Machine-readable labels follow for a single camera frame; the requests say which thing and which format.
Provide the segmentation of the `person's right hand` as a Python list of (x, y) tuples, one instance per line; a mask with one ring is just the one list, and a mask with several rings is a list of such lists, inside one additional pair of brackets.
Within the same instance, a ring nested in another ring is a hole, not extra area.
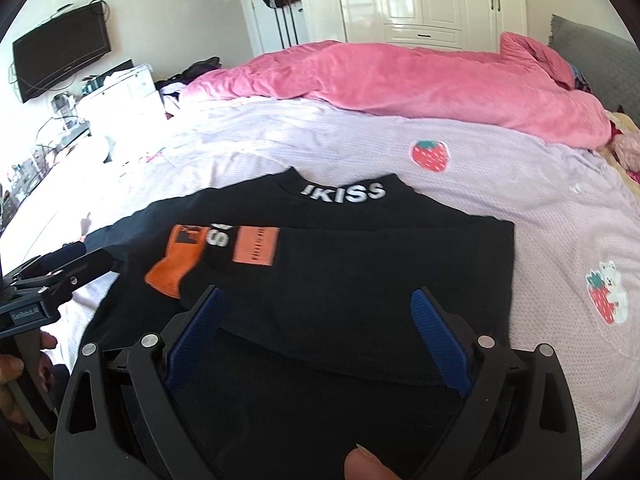
[(346, 480), (399, 480), (397, 474), (362, 446), (357, 446), (345, 458)]

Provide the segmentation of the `person's left hand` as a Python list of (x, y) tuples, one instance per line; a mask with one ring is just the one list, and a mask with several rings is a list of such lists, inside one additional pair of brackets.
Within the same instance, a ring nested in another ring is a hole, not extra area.
[[(40, 332), (40, 357), (38, 365), (38, 382), (41, 388), (50, 392), (55, 385), (53, 364), (44, 350), (53, 350), (58, 345), (55, 336), (47, 332)], [(8, 387), (24, 372), (24, 363), (16, 356), (2, 354), (1, 356), (1, 411), (6, 420), (21, 432), (28, 432), (28, 420), (20, 407), (16, 404), (14, 395)]]

